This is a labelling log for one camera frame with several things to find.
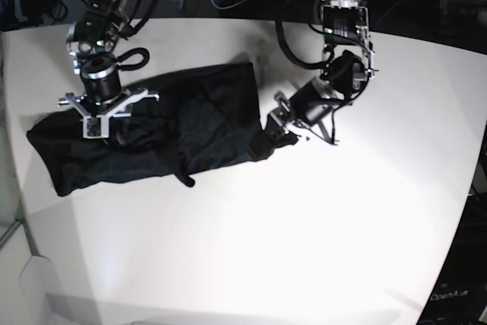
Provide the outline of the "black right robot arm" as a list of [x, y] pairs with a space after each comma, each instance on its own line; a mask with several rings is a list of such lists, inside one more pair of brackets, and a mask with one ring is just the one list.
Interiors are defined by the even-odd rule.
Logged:
[[146, 88], [130, 91], [121, 85], [120, 72], [136, 71], [148, 64], [150, 54], [143, 47], [121, 56], [114, 50], [121, 39], [138, 32], [131, 26], [126, 12], [128, 0], [87, 0], [84, 17], [68, 29], [66, 49], [72, 58], [73, 71], [81, 79], [84, 93], [67, 93], [59, 106], [70, 106], [78, 112], [82, 135], [86, 139], [110, 137], [112, 119], [127, 119], [134, 104], [148, 98], [158, 99]]

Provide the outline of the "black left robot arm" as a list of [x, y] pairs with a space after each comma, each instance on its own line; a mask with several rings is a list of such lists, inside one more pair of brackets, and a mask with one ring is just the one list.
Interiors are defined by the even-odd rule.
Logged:
[[281, 91], [275, 94], [277, 107], [268, 115], [265, 141], [281, 147], [317, 137], [336, 145], [336, 129], [327, 129], [323, 120], [335, 119], [338, 111], [352, 105], [375, 77], [368, 7], [366, 0], [308, 0], [308, 20], [318, 22], [310, 28], [323, 38], [323, 50], [319, 62], [305, 62], [291, 51], [283, 24], [285, 11], [297, 1], [286, 0], [276, 15], [279, 47], [294, 65], [319, 75], [291, 97]]

